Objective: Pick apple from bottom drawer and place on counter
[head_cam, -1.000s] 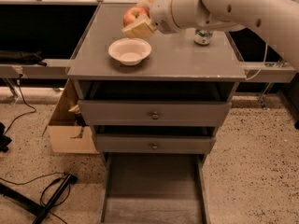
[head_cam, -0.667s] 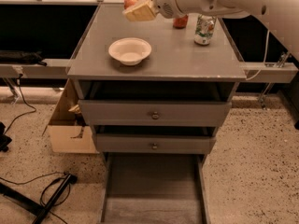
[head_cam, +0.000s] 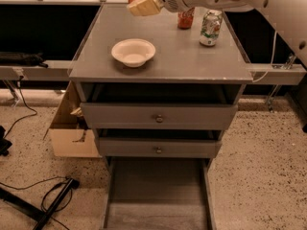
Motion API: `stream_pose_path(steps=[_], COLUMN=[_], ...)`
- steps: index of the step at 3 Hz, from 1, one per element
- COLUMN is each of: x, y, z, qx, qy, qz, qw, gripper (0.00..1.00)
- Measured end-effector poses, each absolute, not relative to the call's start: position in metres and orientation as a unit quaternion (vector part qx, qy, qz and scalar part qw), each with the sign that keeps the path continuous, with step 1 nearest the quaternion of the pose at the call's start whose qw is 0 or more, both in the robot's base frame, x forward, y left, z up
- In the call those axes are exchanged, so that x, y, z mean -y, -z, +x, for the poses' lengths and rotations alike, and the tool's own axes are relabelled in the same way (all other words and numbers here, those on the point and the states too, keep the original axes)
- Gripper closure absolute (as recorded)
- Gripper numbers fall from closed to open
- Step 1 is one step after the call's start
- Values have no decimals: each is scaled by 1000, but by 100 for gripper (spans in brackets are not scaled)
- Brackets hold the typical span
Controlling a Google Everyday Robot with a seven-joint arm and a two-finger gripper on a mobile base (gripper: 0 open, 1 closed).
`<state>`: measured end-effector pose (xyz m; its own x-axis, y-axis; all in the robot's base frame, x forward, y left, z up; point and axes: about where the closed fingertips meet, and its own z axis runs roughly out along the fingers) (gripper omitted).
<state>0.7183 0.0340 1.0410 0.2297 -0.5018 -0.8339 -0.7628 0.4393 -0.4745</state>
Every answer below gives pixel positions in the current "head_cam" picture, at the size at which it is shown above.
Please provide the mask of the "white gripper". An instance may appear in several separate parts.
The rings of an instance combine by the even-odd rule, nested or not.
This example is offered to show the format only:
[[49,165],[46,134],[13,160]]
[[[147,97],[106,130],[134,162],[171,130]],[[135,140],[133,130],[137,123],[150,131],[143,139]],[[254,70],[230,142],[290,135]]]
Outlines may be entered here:
[[[194,7],[192,0],[160,0],[169,12],[185,12]],[[159,0],[129,0],[127,9],[133,16],[150,16],[161,12]]]

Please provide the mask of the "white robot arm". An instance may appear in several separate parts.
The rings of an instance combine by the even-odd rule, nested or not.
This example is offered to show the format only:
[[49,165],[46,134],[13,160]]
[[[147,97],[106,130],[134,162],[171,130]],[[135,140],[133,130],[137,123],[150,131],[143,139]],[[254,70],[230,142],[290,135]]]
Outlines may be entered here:
[[228,10],[250,6],[275,28],[303,64],[307,64],[307,0],[128,0],[135,16],[184,12],[195,7]]

